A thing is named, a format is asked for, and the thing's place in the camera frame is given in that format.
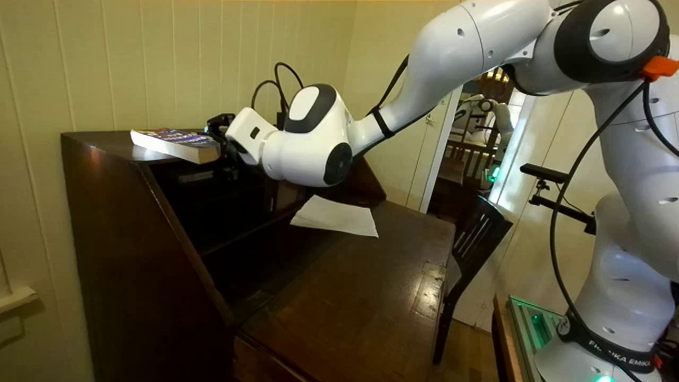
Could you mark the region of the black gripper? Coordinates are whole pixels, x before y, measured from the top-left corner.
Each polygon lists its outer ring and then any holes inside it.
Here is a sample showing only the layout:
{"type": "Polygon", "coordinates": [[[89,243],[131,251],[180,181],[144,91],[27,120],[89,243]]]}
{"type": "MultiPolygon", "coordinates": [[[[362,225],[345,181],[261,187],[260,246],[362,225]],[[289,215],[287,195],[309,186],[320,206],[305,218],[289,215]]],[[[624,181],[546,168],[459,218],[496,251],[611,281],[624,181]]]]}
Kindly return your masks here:
{"type": "Polygon", "coordinates": [[[207,121],[205,126],[205,134],[211,136],[222,152],[222,162],[226,166],[241,166],[243,158],[241,158],[241,147],[228,138],[228,130],[234,123],[236,116],[234,114],[222,114],[214,116],[207,121]]]}

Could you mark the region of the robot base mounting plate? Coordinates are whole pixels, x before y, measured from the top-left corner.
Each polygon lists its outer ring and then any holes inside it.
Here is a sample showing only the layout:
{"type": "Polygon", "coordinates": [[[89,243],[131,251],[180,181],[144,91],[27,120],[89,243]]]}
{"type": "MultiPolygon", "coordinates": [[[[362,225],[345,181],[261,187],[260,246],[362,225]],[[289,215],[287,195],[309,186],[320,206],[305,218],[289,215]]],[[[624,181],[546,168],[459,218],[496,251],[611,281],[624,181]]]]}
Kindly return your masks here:
{"type": "Polygon", "coordinates": [[[521,297],[507,300],[507,313],[521,359],[521,377],[524,382],[546,382],[538,370],[538,358],[557,340],[557,328],[563,317],[521,297]]]}

